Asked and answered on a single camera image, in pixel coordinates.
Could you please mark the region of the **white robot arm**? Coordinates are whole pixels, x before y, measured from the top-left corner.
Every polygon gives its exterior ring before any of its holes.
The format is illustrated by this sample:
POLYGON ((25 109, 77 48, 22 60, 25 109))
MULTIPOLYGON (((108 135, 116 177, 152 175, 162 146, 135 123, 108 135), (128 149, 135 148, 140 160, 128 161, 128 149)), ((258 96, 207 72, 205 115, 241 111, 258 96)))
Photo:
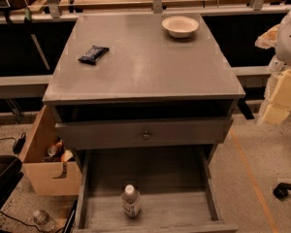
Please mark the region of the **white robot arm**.
POLYGON ((259 122, 279 125, 291 114, 291 10, 280 24, 259 36, 255 46, 275 49, 268 66, 271 76, 260 107, 259 122))

